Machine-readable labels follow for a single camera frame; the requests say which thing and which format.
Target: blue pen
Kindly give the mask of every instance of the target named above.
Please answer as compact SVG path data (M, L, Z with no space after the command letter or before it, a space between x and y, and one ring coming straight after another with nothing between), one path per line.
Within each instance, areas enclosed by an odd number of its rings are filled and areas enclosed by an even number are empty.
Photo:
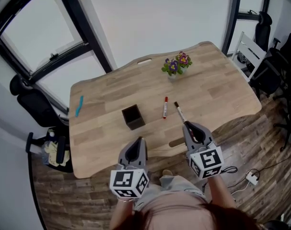
M82 107L82 102L83 102L83 95L80 97L79 106L76 109L76 114L75 114L76 117L78 117L79 111Z

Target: wooden table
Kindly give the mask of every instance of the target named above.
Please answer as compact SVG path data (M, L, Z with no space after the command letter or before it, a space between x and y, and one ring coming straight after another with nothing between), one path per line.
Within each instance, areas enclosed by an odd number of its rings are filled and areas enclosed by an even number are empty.
M170 81L161 67L178 51L149 55L104 76L74 84L70 93L70 149L74 174L86 178L117 163L126 144L145 138L148 156L168 157L186 151L185 144L169 143L183 136L182 120L174 102L187 120L210 131L228 121L253 115L261 104L240 72L211 42L184 50L193 65ZM75 110L83 95L79 116ZM163 119L168 96L167 118ZM121 110L137 104L146 123L131 131Z

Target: power adapter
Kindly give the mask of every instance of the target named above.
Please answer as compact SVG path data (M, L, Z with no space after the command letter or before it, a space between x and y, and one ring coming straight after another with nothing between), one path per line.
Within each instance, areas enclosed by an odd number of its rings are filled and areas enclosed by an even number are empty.
M258 183L258 177L257 177L255 174L253 174L252 172L249 172L245 178L246 178L250 183L252 183L254 186L256 186L257 183Z

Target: red marker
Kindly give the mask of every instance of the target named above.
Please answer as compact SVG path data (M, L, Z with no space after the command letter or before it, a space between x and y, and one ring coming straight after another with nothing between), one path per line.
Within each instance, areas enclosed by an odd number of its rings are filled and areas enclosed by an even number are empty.
M168 106L168 97L164 99L163 119L166 119L166 108Z

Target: wooden floor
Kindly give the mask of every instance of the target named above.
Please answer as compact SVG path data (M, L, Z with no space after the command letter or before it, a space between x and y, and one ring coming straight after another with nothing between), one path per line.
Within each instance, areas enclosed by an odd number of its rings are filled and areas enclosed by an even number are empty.
M228 186L240 181L245 172L277 163L291 155L291 146L282 153L285 131L273 128L283 122L279 110L283 104L262 96L262 110L254 116L233 120L213 132L216 143L222 147L227 165L238 167L235 174L223 174ZM163 169L170 169L201 187L188 167L184 154L170 158L151 158L148 162L152 182L158 183ZM77 179L73 174L55 171L44 166L33 156L35 192L48 230L107 229L116 198L109 191L110 170L105 169L88 179ZM243 181L231 192L245 188ZM210 199L209 188L206 196ZM233 195L239 209L259 222L275 219L285 213L291 217L291 159L261 172L257 186L249 185Z

